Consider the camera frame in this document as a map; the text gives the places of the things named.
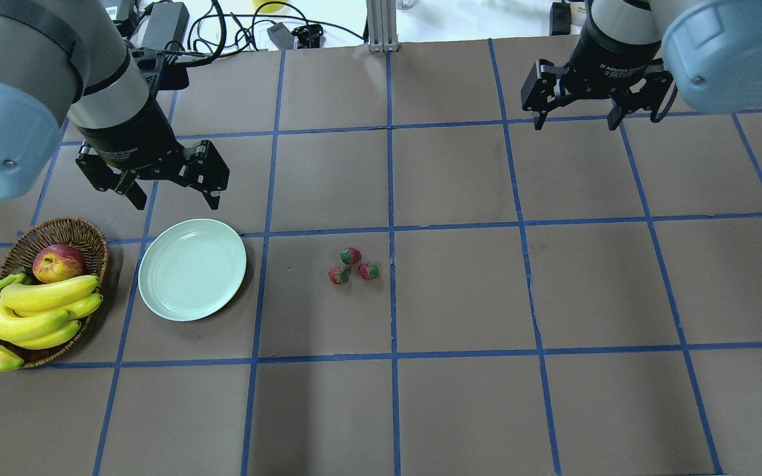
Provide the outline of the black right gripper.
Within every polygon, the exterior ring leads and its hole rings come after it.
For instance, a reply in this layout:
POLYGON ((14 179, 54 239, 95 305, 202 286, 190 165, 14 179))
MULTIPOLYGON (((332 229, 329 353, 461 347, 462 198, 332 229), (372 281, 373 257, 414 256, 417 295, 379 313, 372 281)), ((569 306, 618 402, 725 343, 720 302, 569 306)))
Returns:
POLYGON ((606 116, 610 132, 635 112, 663 120, 675 102, 675 82, 657 56, 660 44, 626 43, 585 26, 566 64, 535 61, 521 87, 521 108, 531 112, 538 132, 554 109, 577 100, 611 100, 606 116))

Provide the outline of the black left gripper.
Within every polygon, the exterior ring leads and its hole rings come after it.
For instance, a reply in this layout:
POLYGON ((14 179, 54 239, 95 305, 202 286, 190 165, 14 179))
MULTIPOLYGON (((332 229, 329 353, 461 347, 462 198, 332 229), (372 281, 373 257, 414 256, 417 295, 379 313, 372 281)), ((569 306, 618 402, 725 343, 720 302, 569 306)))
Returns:
POLYGON ((209 139, 182 145, 156 100, 117 126, 77 129, 85 141, 76 165, 99 192, 115 192, 144 210, 148 196, 139 181, 164 180, 197 190, 210 209, 220 208, 230 180, 227 163, 209 139))

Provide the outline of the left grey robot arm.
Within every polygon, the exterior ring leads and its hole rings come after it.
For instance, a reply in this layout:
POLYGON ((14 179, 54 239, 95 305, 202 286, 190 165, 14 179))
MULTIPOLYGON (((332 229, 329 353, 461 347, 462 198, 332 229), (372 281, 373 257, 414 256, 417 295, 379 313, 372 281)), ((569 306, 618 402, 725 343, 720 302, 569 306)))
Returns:
POLYGON ((187 70, 223 49, 181 62, 180 51, 131 48, 98 1, 0 1, 0 202, 29 192, 69 120, 98 192, 143 209, 140 181, 170 181, 217 209, 229 167, 208 139, 181 145, 156 94, 187 87, 187 70))

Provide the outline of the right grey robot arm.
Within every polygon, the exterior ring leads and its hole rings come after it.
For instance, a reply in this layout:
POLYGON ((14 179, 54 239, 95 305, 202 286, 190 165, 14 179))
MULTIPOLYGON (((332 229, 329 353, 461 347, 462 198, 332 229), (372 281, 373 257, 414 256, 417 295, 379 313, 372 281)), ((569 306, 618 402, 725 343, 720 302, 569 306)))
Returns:
POLYGON ((521 87, 536 130, 554 109, 611 100, 615 130, 646 111, 658 123, 672 102, 705 114, 762 106, 762 1, 587 1, 563 66, 537 60, 521 87))

